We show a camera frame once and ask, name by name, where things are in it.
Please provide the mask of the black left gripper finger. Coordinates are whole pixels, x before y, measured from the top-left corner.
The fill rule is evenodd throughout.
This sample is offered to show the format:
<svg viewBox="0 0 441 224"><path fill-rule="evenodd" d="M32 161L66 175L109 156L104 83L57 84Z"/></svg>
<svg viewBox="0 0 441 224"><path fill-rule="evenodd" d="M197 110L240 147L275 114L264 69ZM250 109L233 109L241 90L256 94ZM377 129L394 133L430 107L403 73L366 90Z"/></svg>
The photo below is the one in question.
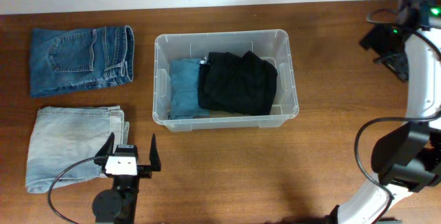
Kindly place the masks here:
<svg viewBox="0 0 441 224"><path fill-rule="evenodd" d="M150 154L149 154L149 160L150 160L150 170L152 172L160 172L161 171L161 159L157 150L157 144L156 144L156 135L152 135L152 140L150 144Z"/></svg>
<svg viewBox="0 0 441 224"><path fill-rule="evenodd" d="M111 155L113 153L113 147L114 147L114 133L111 132L109 137L107 138L107 141L104 143L104 145L97 152L97 156Z"/></svg>

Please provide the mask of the teal blue cloth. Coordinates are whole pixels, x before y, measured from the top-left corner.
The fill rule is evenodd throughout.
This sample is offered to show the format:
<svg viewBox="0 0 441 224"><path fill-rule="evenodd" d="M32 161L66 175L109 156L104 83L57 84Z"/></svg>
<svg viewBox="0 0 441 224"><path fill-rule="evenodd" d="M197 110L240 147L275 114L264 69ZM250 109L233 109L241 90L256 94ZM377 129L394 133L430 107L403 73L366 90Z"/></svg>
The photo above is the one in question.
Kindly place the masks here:
<svg viewBox="0 0 441 224"><path fill-rule="evenodd" d="M179 59L170 63L172 120L209 116L209 110L198 104L200 64L201 59Z"/></svg>

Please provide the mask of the clear plastic storage bin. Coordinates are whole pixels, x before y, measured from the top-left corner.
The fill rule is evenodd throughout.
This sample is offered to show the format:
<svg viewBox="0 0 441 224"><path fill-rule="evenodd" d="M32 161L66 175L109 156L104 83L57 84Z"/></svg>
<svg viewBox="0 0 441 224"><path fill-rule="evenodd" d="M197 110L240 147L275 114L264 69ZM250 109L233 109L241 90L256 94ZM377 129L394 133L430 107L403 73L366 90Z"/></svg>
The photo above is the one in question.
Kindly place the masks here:
<svg viewBox="0 0 441 224"><path fill-rule="evenodd" d="M277 69L276 96L269 115L246 116L211 111L206 118L170 118L171 62L179 59L202 59L210 52L230 52L243 56L247 51L252 51ZM295 118L299 111L289 36L284 30L161 34L156 38L152 117L157 124L168 130L184 132L219 128L277 128L285 121Z"/></svg>

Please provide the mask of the dark navy cloth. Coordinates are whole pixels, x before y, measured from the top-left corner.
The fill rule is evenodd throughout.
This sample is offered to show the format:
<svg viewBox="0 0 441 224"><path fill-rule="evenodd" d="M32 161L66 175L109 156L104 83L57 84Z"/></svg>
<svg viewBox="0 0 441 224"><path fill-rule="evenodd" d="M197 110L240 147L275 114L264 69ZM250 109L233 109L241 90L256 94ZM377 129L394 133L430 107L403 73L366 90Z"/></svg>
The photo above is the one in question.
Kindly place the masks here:
<svg viewBox="0 0 441 224"><path fill-rule="evenodd" d="M223 89L239 69L242 58L230 52L210 52L198 74L198 105L208 110L233 113Z"/></svg>

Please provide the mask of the black cloth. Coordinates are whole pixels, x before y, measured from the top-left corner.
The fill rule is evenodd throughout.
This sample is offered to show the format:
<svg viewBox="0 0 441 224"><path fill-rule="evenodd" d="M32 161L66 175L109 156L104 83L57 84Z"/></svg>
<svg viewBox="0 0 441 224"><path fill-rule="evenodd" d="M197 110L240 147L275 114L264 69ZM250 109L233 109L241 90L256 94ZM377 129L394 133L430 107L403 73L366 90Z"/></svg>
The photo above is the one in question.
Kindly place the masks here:
<svg viewBox="0 0 441 224"><path fill-rule="evenodd" d="M268 61L252 51L242 57L239 74L239 106L241 114L269 115L276 96L278 72Z"/></svg>

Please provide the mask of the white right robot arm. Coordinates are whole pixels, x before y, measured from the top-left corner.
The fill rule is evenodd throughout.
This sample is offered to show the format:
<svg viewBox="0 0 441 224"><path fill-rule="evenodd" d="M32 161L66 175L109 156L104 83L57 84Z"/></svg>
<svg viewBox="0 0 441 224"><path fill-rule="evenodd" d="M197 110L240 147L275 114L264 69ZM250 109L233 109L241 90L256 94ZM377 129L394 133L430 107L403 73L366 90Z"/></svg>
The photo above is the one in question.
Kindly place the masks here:
<svg viewBox="0 0 441 224"><path fill-rule="evenodd" d="M391 118L373 119L358 130L354 156L367 180L320 223L384 223L383 215L397 202L440 184L440 7L435 0L399 0L392 14L394 21L384 22L369 13L373 28L360 45L378 54L374 63L408 84L406 115L374 145L371 174L360 160L361 135Z"/></svg>

